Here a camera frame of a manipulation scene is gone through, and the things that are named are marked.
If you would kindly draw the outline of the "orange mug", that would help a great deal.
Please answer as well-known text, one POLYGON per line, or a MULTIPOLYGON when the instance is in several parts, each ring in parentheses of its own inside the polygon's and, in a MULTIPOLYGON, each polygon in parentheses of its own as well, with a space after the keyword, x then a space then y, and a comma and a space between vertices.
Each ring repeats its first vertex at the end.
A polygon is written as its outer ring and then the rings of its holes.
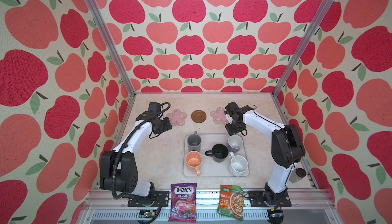
POLYGON ((186 155, 185 162, 188 168, 195 172, 197 176, 201 175, 201 165, 203 163, 202 155, 197 151, 191 151, 186 155))

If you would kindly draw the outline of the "clear jar black lid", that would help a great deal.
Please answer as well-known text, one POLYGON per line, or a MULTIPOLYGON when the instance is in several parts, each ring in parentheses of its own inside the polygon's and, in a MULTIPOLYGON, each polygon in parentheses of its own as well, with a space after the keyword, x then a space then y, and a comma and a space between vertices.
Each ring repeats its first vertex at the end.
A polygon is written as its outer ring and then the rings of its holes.
POLYGON ((307 176, 307 172, 303 168, 295 168, 293 169, 289 181, 292 183, 296 183, 307 176))

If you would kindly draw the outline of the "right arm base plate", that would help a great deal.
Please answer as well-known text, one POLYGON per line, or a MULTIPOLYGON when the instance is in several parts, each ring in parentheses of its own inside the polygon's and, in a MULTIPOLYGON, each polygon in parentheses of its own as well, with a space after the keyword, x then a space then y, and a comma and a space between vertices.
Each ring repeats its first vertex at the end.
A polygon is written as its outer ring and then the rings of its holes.
POLYGON ((278 208, 292 206, 290 197, 286 190, 282 193, 274 193, 269 190, 249 191, 246 196, 252 207, 278 208))

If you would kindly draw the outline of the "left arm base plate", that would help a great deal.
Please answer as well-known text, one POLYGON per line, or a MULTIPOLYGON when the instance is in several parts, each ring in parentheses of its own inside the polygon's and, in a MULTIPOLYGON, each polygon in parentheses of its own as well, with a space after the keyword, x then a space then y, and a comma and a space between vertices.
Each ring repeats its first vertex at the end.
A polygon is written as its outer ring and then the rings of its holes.
POLYGON ((148 196, 133 195, 128 200, 128 207, 167 207, 169 191, 153 191, 148 196))

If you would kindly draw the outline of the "front aluminium frame rail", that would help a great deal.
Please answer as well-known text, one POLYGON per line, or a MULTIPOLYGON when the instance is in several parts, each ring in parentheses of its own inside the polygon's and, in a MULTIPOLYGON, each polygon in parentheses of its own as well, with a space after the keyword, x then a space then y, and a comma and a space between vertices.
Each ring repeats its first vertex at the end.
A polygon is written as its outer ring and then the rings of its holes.
MULTIPOLYGON (((267 224, 271 218, 283 218, 285 224, 341 224, 335 205, 328 191, 313 188, 294 188, 288 190, 291 207, 252 207, 245 198, 244 223, 267 224)), ((199 224, 236 224, 234 218, 218 214, 220 189, 199 188, 196 194, 197 222, 199 224)), ((114 200, 103 190, 92 190, 85 203, 76 213, 77 224, 139 224, 150 221, 154 216, 156 224, 167 224, 170 216, 170 201, 167 207, 128 207, 128 199, 114 200)))

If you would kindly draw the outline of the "green snack bag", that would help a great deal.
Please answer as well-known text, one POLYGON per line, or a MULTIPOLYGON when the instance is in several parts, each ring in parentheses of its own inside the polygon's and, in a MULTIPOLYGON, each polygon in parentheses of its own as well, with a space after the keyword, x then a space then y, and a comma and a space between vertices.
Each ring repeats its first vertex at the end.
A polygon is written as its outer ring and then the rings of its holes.
POLYGON ((236 185, 221 185, 217 212, 225 217, 244 221, 245 194, 236 185))

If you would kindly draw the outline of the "translucent plastic tray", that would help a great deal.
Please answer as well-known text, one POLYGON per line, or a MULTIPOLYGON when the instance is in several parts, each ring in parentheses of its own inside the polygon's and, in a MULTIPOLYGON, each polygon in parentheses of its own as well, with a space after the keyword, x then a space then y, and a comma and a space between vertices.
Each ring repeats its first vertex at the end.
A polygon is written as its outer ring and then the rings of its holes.
MULTIPOLYGON (((182 173, 185 177, 194 178, 197 177, 196 171, 193 171, 186 164, 186 154, 189 153, 187 139, 191 135, 185 137, 185 148, 184 148, 184 160, 182 165, 182 173)), ((227 140, 229 138, 228 134, 200 134, 201 137, 201 154, 203 162, 201 165, 201 178, 233 178, 236 177, 230 173, 230 158, 226 158, 222 163, 215 162, 212 157, 205 155, 205 152, 211 149, 215 144, 221 143, 227 145, 227 140)), ((246 147, 243 145, 239 152, 235 155, 243 156, 248 159, 246 147)), ((250 175, 249 168, 244 172, 242 176, 238 177, 248 177, 250 175)))

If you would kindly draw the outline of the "right aluminium frame post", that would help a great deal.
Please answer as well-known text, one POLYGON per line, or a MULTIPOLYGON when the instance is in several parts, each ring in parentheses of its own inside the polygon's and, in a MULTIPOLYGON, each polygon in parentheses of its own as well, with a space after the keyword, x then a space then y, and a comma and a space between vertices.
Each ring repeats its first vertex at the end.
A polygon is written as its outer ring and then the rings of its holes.
POLYGON ((289 78, 290 74, 294 70, 296 63, 300 60, 300 57, 304 53, 308 44, 310 43, 313 35, 320 27, 322 20, 325 18, 325 15, 328 13, 334 1, 335 0, 322 0, 320 7, 316 11, 314 18, 312 19, 312 21, 309 24, 309 27, 305 31, 305 34, 302 37, 302 40, 300 41, 294 55, 290 58, 284 73, 279 79, 274 91, 272 92, 272 98, 274 99, 278 98, 278 95, 282 90, 282 87, 284 86, 284 84, 286 84, 287 79, 289 78))

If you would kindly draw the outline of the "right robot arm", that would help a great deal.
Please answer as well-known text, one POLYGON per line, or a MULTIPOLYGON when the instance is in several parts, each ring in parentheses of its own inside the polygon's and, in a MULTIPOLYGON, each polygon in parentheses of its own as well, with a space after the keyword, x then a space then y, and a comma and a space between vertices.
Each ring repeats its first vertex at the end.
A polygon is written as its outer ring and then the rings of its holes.
POLYGON ((275 163, 264 187, 264 202, 267 206, 278 206, 285 199, 292 171, 306 153, 298 129, 294 125, 272 121, 249 107, 235 112, 226 111, 225 117, 228 120, 225 127, 230 136, 250 126, 271 139, 271 156, 275 163))

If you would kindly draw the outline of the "grey mug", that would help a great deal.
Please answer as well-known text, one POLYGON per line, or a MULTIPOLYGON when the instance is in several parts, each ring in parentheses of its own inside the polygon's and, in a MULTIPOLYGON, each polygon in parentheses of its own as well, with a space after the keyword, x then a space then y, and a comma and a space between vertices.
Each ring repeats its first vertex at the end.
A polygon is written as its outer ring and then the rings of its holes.
POLYGON ((200 152, 201 150, 201 137, 198 135, 197 131, 195 131, 192 135, 187 138, 187 146, 188 150, 200 152))

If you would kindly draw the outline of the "pink flower coaster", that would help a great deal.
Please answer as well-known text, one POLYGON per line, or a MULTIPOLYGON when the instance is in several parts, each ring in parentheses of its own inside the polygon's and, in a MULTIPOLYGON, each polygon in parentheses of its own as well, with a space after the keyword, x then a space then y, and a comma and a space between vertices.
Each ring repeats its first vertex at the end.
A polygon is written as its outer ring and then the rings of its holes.
POLYGON ((174 127, 184 126, 188 115, 180 109, 175 109, 171 113, 168 113, 167 117, 169 118, 171 125, 174 127))
POLYGON ((226 118, 225 112, 225 109, 222 107, 218 107, 216 110, 211 111, 210 115, 213 118, 213 122, 217 125, 229 123, 226 118))

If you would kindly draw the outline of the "brown wooden round coaster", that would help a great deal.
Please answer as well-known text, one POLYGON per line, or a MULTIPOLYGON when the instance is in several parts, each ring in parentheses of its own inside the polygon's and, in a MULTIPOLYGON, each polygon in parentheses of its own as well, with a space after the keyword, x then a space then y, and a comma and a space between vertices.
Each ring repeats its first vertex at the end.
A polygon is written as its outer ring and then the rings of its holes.
POLYGON ((203 123, 206 121, 207 119, 207 115, 204 111, 202 110, 195 110, 192 114, 191 114, 191 118, 195 123, 203 123))

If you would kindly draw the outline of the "black mug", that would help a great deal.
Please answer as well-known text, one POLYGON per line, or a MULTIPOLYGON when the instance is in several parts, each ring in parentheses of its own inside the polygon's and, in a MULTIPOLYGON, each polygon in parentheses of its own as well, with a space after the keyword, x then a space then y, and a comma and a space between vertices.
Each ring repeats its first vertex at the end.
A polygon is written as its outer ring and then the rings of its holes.
POLYGON ((211 150, 205 152, 206 156, 212 157, 217 163, 222 163, 227 158, 228 154, 228 148, 220 143, 215 144, 211 150))

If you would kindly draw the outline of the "purple Fox's candy bag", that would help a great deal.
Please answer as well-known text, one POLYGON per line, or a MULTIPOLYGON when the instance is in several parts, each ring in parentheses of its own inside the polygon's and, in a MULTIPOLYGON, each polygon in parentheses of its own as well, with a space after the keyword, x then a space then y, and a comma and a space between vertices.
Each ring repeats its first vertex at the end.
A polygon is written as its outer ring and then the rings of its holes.
POLYGON ((171 185, 169 222, 197 222, 197 183, 177 183, 171 185))

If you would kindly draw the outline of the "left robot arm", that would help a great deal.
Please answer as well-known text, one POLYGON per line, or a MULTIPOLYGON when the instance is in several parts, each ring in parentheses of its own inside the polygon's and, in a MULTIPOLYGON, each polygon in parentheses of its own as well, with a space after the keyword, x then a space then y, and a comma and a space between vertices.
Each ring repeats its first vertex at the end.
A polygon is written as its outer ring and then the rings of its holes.
POLYGON ((152 182, 139 178, 135 154, 144 141, 155 134, 172 129, 169 118, 138 120, 133 130, 112 151, 105 151, 101 157, 100 188, 110 190, 114 199, 152 197, 155 186, 152 182))

